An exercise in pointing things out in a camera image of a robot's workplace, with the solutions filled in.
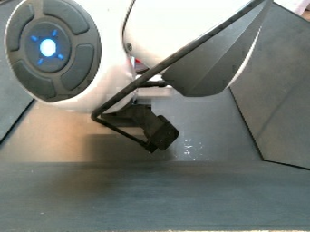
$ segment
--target circular button panel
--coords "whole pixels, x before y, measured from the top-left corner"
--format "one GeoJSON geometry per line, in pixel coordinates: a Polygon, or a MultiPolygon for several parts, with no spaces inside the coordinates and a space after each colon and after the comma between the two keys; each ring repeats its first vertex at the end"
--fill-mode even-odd
{"type": "Polygon", "coordinates": [[[42,22],[26,37],[26,53],[34,67],[48,73],[59,71],[71,57],[71,41],[64,30],[51,22],[42,22]]]}
{"type": "Polygon", "coordinates": [[[72,0],[24,0],[7,26],[7,57],[19,82],[46,102],[79,95],[100,64],[91,15],[72,0]]]}

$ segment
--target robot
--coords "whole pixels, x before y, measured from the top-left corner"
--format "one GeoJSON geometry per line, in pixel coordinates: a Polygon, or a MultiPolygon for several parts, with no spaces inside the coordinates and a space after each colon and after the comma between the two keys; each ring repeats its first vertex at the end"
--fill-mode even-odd
{"type": "Polygon", "coordinates": [[[11,69],[38,101],[91,113],[150,152],[166,150],[178,129],[138,103],[136,89],[170,85],[186,97],[222,92],[250,60],[271,3],[23,0],[7,23],[11,69]],[[139,77],[135,59],[147,66],[139,77]],[[147,141],[106,115],[134,119],[147,141]]]}

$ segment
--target white plastic casing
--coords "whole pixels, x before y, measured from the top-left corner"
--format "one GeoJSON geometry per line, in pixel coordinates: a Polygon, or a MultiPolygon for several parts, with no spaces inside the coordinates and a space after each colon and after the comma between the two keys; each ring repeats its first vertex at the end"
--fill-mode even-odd
{"type": "Polygon", "coordinates": [[[147,67],[225,22],[250,0],[136,0],[124,27],[130,54],[147,67]]]}
{"type": "MultiPolygon", "coordinates": [[[[46,102],[31,93],[40,102],[68,111],[90,113],[135,79],[136,73],[123,49],[123,26],[132,0],[75,0],[91,15],[102,42],[100,65],[96,77],[87,89],[74,98],[58,102],[46,102]]],[[[131,93],[106,113],[118,111],[132,99],[131,93]]]]}

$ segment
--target blue light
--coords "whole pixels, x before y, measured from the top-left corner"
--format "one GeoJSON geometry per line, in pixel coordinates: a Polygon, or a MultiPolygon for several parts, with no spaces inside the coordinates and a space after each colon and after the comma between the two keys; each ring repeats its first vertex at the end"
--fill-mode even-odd
{"type": "Polygon", "coordinates": [[[55,36],[58,36],[58,34],[59,34],[59,31],[58,31],[58,30],[54,30],[52,36],[55,37],[55,36]]]}
{"type": "Polygon", "coordinates": [[[59,55],[58,55],[58,58],[59,58],[60,60],[63,60],[63,59],[64,59],[64,56],[63,56],[62,54],[59,54],[59,55]]]}
{"type": "Polygon", "coordinates": [[[46,39],[40,44],[40,51],[43,56],[51,57],[56,53],[56,43],[51,39],[46,39]]]}
{"type": "Polygon", "coordinates": [[[44,63],[44,59],[42,58],[39,61],[38,61],[38,65],[42,65],[44,63]]]}
{"type": "Polygon", "coordinates": [[[32,36],[32,41],[38,42],[39,38],[36,36],[32,36]]]}

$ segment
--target gray wall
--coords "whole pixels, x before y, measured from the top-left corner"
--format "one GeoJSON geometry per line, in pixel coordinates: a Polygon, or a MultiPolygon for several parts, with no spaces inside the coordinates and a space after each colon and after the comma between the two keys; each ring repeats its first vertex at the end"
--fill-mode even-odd
{"type": "Polygon", "coordinates": [[[310,23],[274,5],[231,89],[266,160],[310,168],[310,23]]]}
{"type": "Polygon", "coordinates": [[[20,0],[0,3],[0,141],[30,105],[32,98],[20,88],[8,68],[4,48],[7,20],[20,0]]]}

